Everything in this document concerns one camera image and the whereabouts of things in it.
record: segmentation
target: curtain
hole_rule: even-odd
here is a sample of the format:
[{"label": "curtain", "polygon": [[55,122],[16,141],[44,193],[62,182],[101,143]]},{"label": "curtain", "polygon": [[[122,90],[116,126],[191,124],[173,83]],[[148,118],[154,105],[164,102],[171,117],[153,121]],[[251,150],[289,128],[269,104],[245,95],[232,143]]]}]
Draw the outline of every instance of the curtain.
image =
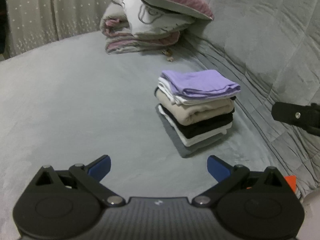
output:
[{"label": "curtain", "polygon": [[58,39],[52,0],[6,1],[11,57]]},{"label": "curtain", "polygon": [[99,29],[111,0],[53,0],[59,39]]}]

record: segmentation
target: blue gripper pad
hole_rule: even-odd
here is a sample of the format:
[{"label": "blue gripper pad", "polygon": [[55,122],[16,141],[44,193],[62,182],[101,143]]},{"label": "blue gripper pad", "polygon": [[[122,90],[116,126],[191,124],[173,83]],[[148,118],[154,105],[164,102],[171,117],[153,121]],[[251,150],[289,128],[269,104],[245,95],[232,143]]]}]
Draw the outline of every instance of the blue gripper pad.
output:
[{"label": "blue gripper pad", "polygon": [[207,169],[212,177],[221,182],[230,176],[233,167],[218,157],[211,155],[207,161]]},{"label": "blue gripper pad", "polygon": [[101,181],[111,170],[111,159],[109,156],[104,157],[95,165],[88,169],[88,175],[97,181]]}]

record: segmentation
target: orange tag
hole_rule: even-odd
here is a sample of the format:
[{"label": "orange tag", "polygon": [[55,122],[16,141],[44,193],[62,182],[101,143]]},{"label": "orange tag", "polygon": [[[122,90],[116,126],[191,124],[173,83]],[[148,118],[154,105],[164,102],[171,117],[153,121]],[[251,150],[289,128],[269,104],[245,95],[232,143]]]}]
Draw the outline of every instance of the orange tag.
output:
[{"label": "orange tag", "polygon": [[297,180],[297,177],[295,175],[290,175],[290,176],[284,177],[284,179],[287,181],[287,183],[289,184],[289,186],[292,189],[292,191],[296,192],[296,180]]}]

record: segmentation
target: bed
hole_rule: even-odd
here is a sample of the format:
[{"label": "bed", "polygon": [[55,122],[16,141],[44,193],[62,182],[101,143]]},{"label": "bed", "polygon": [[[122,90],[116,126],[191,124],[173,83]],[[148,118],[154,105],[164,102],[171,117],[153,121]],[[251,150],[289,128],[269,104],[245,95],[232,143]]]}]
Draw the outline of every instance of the bed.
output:
[{"label": "bed", "polygon": [[[44,164],[67,169],[103,154],[102,180],[130,196],[189,199],[217,181],[209,155],[297,176],[303,199],[319,188],[320,140],[272,119],[275,101],[320,103],[319,0],[210,0],[215,20],[198,20],[172,47],[108,55],[100,32],[53,42],[0,63],[0,228],[18,238],[12,208]],[[183,159],[167,136],[153,92],[164,69],[217,69],[238,82],[234,123],[211,146]]]}]

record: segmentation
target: folded black cloth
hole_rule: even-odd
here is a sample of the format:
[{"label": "folded black cloth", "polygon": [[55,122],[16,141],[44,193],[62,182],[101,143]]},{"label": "folded black cloth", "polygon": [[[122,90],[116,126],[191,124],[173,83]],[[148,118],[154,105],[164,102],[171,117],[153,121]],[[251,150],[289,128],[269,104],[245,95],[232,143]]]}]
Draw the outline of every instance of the folded black cloth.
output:
[{"label": "folded black cloth", "polygon": [[177,121],[177,119],[175,119],[173,114],[171,114],[171,112],[168,109],[166,109],[163,105],[161,105],[161,107],[187,139],[190,139],[199,134],[212,131],[214,129],[220,128],[231,123],[233,121],[233,113],[235,111],[235,109],[233,109],[232,112],[228,114],[218,115],[213,118],[193,123],[190,125],[182,125]]}]

